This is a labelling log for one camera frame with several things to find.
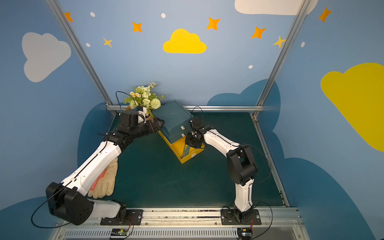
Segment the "yellow bottom drawer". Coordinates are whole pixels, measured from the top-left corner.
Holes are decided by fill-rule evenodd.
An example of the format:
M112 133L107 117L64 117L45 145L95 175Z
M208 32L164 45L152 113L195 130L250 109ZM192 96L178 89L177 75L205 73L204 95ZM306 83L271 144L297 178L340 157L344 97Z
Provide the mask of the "yellow bottom drawer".
M187 145L185 142L186 140L185 135L183 135L181 139L171 144L162 132L158 132L158 133L161 136L161 138L165 141L165 143L168 145L168 147L172 150L172 152L175 154L175 156L177 157L177 159L180 161L181 164L184 164L185 162L194 158L196 155L198 155L205 149L204 144L202 144L199 149L195 149Z

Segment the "teal drawer cabinet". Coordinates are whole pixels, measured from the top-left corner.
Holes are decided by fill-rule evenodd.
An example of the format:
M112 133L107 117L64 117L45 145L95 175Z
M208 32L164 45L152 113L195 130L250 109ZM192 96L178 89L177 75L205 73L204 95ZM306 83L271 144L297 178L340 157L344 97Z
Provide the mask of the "teal drawer cabinet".
M169 102L156 110L152 110L152 114L154 117L165 121L161 132L171 144L192 131L190 120L193 116L177 101Z

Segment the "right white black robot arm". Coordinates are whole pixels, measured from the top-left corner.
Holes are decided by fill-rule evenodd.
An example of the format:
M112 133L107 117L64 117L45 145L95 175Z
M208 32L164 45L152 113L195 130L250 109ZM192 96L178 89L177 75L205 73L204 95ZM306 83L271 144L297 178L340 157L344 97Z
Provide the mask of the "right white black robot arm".
M210 145L227 158L229 175L235 184L234 212L241 220L250 216L253 211L252 189L258 171L250 146L231 141L208 127L188 133L186 144L195 149L202 144Z

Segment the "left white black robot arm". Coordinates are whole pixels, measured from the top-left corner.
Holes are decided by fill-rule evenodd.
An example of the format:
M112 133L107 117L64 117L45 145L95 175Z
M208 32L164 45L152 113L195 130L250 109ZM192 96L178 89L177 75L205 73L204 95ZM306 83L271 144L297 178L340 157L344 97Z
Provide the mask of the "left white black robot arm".
M106 134L95 152L71 175L46 188L51 215L79 226L88 219L109 221L127 219L126 205L114 201L90 200L87 194L107 166L137 138L160 131L164 120L154 118L138 124L120 119L117 127Z

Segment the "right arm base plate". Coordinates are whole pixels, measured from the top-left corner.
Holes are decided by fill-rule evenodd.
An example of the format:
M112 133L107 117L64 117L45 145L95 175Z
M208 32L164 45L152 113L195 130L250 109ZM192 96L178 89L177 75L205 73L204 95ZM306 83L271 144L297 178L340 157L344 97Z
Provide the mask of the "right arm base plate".
M261 217L257 209L249 209L245 213L223 208L220 211L222 225L261 225Z

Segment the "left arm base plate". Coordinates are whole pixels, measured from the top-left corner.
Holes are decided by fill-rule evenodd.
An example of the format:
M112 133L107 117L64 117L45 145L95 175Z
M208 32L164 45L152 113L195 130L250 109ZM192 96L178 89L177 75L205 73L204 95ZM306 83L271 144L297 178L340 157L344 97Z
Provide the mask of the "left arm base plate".
M143 218L143 210L141 209L125 209L114 218L102 218L101 226L139 226Z

